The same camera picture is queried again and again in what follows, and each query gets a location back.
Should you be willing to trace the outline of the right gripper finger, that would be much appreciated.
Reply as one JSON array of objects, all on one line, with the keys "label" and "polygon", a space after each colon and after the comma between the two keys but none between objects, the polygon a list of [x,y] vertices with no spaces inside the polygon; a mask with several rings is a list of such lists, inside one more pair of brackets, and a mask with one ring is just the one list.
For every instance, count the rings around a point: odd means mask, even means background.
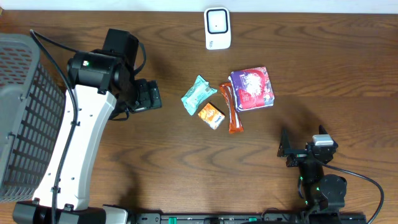
[{"label": "right gripper finger", "polygon": [[278,152],[290,152],[291,146],[287,131],[282,129]]},{"label": "right gripper finger", "polygon": [[333,138],[328,134],[326,129],[322,126],[319,125],[319,137],[318,137],[318,145],[319,146],[332,146],[334,145],[334,140]]}]

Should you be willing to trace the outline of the teal wet wipes pack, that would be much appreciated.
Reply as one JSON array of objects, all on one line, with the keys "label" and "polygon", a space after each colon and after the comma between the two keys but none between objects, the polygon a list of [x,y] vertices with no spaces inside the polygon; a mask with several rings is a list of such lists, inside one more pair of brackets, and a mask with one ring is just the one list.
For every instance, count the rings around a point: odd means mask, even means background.
[{"label": "teal wet wipes pack", "polygon": [[181,101],[189,115],[193,116],[199,105],[216,92],[217,90],[212,88],[208,81],[198,75],[193,86],[181,98]]}]

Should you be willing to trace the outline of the red orange snack bar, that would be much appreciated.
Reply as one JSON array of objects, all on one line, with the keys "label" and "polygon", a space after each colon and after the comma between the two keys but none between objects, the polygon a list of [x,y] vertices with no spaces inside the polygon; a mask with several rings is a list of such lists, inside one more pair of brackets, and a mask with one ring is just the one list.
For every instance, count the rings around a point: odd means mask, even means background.
[{"label": "red orange snack bar", "polygon": [[220,91],[229,109],[229,133],[234,134],[243,132],[244,128],[234,105],[232,84],[220,84]]}]

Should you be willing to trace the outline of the purple red tissue pack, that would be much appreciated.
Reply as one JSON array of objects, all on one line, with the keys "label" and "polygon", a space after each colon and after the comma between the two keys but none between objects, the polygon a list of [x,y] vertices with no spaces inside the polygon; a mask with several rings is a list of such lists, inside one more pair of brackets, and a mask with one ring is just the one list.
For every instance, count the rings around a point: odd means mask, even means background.
[{"label": "purple red tissue pack", "polygon": [[238,112],[274,105],[275,94],[266,67],[231,72],[228,77]]}]

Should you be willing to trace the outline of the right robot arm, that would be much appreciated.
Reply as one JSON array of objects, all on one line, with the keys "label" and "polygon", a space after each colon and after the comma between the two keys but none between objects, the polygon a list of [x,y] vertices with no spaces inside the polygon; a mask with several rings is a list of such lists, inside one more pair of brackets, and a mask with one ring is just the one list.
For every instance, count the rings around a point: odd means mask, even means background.
[{"label": "right robot arm", "polygon": [[345,206],[346,179],[324,174],[323,167],[333,159],[338,144],[323,126],[303,149],[293,149],[286,130],[282,130],[277,156],[286,158],[287,167],[298,167],[299,191],[307,207],[300,213],[301,223],[340,223],[338,212]]}]

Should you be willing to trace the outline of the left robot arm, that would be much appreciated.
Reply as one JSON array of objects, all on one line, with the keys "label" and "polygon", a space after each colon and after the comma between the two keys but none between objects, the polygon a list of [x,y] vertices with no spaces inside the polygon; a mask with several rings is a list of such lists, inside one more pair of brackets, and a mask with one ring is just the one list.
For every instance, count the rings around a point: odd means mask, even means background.
[{"label": "left robot arm", "polygon": [[76,51],[62,73],[68,90],[51,160],[29,201],[17,202],[16,223],[134,223],[117,205],[90,207],[90,181],[101,137],[110,120],[162,106],[156,81],[137,79],[144,45],[130,32],[110,29],[101,49]]}]

